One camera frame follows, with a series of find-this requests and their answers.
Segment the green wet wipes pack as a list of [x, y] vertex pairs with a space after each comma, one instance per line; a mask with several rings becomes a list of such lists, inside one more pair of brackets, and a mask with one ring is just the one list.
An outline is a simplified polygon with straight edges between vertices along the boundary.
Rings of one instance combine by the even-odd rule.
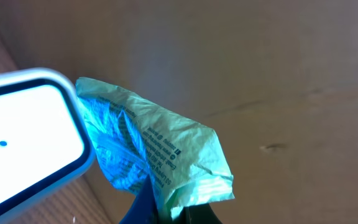
[[186, 207], [234, 198], [214, 129], [117, 85], [81, 77], [75, 88], [98, 164], [115, 189], [138, 194], [150, 179], [166, 220]]

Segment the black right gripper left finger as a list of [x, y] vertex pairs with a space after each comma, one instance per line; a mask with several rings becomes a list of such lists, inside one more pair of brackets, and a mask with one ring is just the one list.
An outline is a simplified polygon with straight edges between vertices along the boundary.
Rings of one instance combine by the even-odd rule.
[[154, 193], [150, 177], [145, 182], [135, 197], [135, 200], [119, 224], [157, 224], [158, 211], [154, 199]]

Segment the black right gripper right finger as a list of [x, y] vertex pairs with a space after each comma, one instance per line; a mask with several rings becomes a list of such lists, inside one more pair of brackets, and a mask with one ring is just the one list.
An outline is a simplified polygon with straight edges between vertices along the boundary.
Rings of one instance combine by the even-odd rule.
[[185, 207], [180, 214], [179, 224], [222, 224], [222, 221], [206, 203]]

